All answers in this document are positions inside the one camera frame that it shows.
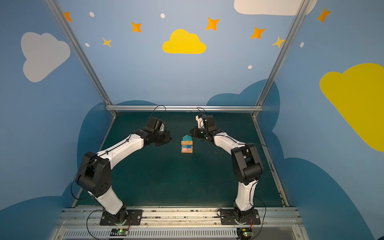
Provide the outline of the teal house-shaped block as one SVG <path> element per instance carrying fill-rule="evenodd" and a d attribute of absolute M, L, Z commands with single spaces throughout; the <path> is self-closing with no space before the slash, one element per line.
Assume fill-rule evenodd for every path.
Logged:
<path fill-rule="evenodd" d="M 185 142 L 192 141 L 192 137 L 189 135 L 185 135 L 185 136 L 183 136 L 183 141 L 185 141 Z"/>

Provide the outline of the long natural wood block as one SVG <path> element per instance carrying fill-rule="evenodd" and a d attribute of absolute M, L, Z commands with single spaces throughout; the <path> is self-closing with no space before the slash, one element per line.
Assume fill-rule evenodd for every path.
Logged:
<path fill-rule="evenodd" d="M 193 145 L 193 141 L 182 141 L 182 142 L 181 142 L 181 145 L 182 145 L 182 146 Z"/>

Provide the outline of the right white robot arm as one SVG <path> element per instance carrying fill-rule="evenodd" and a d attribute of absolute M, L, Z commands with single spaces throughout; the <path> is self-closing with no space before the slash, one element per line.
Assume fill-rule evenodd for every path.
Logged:
<path fill-rule="evenodd" d="M 238 180 L 238 193 L 234 202 L 233 222 L 244 225 L 256 215 L 255 189 L 264 172 L 264 166 L 255 144 L 238 141 L 219 130 L 212 115 L 198 114 L 197 126 L 190 133 L 195 138 L 209 141 L 232 157 L 233 170 Z"/>

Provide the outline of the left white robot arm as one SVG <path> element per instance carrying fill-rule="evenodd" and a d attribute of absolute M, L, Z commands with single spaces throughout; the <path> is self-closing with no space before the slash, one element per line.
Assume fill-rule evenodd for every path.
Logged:
<path fill-rule="evenodd" d="M 126 205 L 112 188 L 114 167 L 148 145 L 158 147 L 169 143 L 171 139 L 169 130 L 153 133 L 137 130 L 112 147 L 97 153 L 87 152 L 83 156 L 74 181 L 103 207 L 102 226 L 124 226 L 132 220 Z"/>

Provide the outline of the left controller board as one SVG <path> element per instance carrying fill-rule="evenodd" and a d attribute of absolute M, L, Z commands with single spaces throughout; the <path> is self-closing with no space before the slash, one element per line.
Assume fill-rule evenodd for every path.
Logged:
<path fill-rule="evenodd" d="M 128 228 L 111 229 L 110 237 L 126 237 L 129 235 L 129 232 Z"/>

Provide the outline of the controller board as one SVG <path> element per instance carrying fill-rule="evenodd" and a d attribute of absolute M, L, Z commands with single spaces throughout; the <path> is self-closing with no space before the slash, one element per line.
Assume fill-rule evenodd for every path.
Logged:
<path fill-rule="evenodd" d="M 128 228 L 111 229 L 110 237 L 126 237 L 129 235 L 129 232 Z"/>
<path fill-rule="evenodd" d="M 251 240 L 253 236 L 251 228 L 237 228 L 237 240 Z"/>

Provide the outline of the right controller board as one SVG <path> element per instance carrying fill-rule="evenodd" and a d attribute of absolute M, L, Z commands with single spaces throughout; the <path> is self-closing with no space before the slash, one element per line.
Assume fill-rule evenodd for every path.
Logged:
<path fill-rule="evenodd" d="M 251 240 L 253 236 L 251 228 L 237 228 L 237 240 Z"/>

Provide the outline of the back aluminium frame rail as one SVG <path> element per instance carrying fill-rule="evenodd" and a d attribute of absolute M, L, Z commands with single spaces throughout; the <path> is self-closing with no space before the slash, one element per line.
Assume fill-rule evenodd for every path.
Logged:
<path fill-rule="evenodd" d="M 107 105 L 107 111 L 119 112 L 151 112 L 168 111 L 168 112 L 261 112 L 261 106 L 150 106 L 150 105 Z"/>

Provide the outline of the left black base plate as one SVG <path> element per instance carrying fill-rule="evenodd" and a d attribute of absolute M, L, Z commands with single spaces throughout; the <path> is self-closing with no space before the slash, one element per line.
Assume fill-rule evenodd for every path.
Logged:
<path fill-rule="evenodd" d="M 120 210 L 116 215 L 102 212 L 100 226 L 138 226 L 142 219 L 142 210 Z"/>

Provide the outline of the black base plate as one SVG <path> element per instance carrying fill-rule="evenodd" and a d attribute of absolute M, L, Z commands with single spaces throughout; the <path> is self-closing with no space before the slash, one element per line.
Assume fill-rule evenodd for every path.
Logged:
<path fill-rule="evenodd" d="M 255 209 L 239 211 L 237 209 L 218 209 L 222 225 L 261 225 L 259 212 Z"/>
<path fill-rule="evenodd" d="M 138 226 L 142 219 L 142 210 L 120 210 L 116 215 L 102 212 L 100 226 Z"/>

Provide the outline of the front aluminium rail bed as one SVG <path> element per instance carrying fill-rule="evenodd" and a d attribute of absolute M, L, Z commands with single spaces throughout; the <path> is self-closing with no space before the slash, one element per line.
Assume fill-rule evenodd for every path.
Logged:
<path fill-rule="evenodd" d="M 101 208 L 64 209 L 51 240 L 237 240 L 237 228 L 251 228 L 251 240 L 307 240 L 296 208 L 256 208 L 261 225 L 222 225 L 218 207 L 138 207 L 138 226 L 100 226 Z M 111 229 L 128 228 L 126 237 L 110 237 Z"/>

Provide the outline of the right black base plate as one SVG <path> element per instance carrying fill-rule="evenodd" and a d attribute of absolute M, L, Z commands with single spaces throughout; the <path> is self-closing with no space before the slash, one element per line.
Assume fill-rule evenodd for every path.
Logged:
<path fill-rule="evenodd" d="M 237 209 L 218 209 L 222 225 L 261 225 L 259 212 L 255 209 L 239 211 Z"/>

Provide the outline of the right aluminium frame post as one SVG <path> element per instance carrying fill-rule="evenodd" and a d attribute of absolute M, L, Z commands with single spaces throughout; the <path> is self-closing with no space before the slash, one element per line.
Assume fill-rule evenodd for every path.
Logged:
<path fill-rule="evenodd" d="M 291 24 L 291 26 L 287 32 L 286 40 L 284 41 L 283 46 L 279 50 L 278 56 L 277 56 L 276 61 L 273 65 L 273 68 L 269 74 L 269 77 L 267 78 L 266 83 L 264 84 L 262 91 L 258 97 L 256 107 L 260 107 L 261 110 L 257 110 L 257 111 L 252 112 L 253 120 L 256 120 L 258 113 L 262 111 L 263 104 L 264 104 L 264 102 L 268 96 L 268 93 L 270 92 L 270 90 L 272 88 L 272 85 L 273 85 L 276 77 L 278 76 L 280 68 L 283 65 L 283 62 L 284 62 L 284 60 L 285 60 L 285 58 L 286 58 L 286 56 L 290 50 L 291 45 L 294 42 L 296 35 L 299 32 L 299 29 L 300 29 L 300 27 L 301 27 L 301 25 L 302 25 L 302 23 L 306 17 L 306 12 L 307 12 L 307 9 L 309 9 L 311 2 L 312 1 L 310 1 L 310 0 L 304 0 L 299 5 L 298 11 L 297 11 L 297 13 L 296 13 L 296 15 L 292 21 L 292 24 Z"/>

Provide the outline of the aluminium frame post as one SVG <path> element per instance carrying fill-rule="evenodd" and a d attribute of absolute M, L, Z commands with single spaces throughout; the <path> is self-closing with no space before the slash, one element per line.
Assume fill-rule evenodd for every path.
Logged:
<path fill-rule="evenodd" d="M 290 50 L 291 45 L 294 42 L 296 35 L 299 32 L 299 29 L 300 29 L 300 27 L 301 27 L 301 25 L 302 25 L 302 23 L 306 17 L 306 12 L 307 12 L 307 9 L 309 9 L 311 2 L 312 1 L 310 1 L 310 0 L 304 0 L 299 5 L 298 11 L 297 11 L 297 13 L 296 13 L 296 15 L 292 21 L 292 24 L 291 24 L 291 26 L 287 32 L 286 40 L 284 41 L 283 46 L 279 50 L 278 56 L 277 56 L 276 61 L 273 65 L 273 68 L 269 74 L 269 77 L 267 78 L 266 83 L 264 84 L 262 91 L 258 97 L 256 107 L 260 107 L 261 110 L 257 110 L 257 111 L 252 112 L 253 120 L 256 120 L 258 113 L 262 111 L 263 104 L 264 104 L 264 102 L 268 96 L 268 93 L 270 92 L 270 90 L 272 88 L 272 85 L 273 85 L 276 77 L 278 76 L 280 68 L 283 65 L 283 62 L 284 62 L 284 60 L 285 60 L 285 58 L 286 58 L 286 56 Z"/>
<path fill-rule="evenodd" d="M 80 41 L 76 37 L 70 22 L 66 19 L 64 12 L 62 11 L 62 8 L 58 1 L 54 0 L 45 0 L 46 4 L 48 5 L 51 13 L 55 17 L 56 21 L 58 22 L 59 26 L 61 27 L 62 31 L 64 32 L 65 36 L 67 37 L 68 41 L 70 42 L 72 48 L 74 49 L 77 57 L 79 58 L 81 64 L 83 65 L 84 69 L 86 70 L 88 76 L 90 77 L 92 83 L 96 87 L 98 93 L 100 94 L 102 100 L 106 104 L 106 106 L 112 106 L 113 103 L 110 99 L 110 97 L 107 94 L 106 89 L 104 88 L 100 78 L 98 77 L 95 69 L 93 68 L 90 60 L 86 56 L 85 51 L 83 50 Z"/>

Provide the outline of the left aluminium frame post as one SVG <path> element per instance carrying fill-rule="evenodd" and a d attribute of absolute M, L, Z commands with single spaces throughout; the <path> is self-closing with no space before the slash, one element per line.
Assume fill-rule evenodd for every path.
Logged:
<path fill-rule="evenodd" d="M 83 65 L 84 69 L 86 70 L 88 76 L 90 77 L 92 83 L 96 87 L 98 93 L 100 94 L 102 100 L 106 104 L 106 106 L 112 106 L 113 103 L 110 99 L 110 97 L 107 94 L 106 89 L 104 88 L 100 78 L 98 77 L 95 69 L 93 68 L 90 60 L 86 56 L 85 51 L 83 50 L 80 41 L 76 37 L 70 22 L 66 19 L 64 12 L 62 11 L 62 8 L 58 1 L 54 0 L 45 0 L 46 4 L 48 5 L 51 13 L 55 17 L 56 21 L 58 22 L 59 26 L 61 27 L 62 31 L 64 32 L 65 36 L 67 37 L 68 41 L 70 42 L 72 48 L 74 49 L 77 57 L 79 58 L 81 64 Z"/>

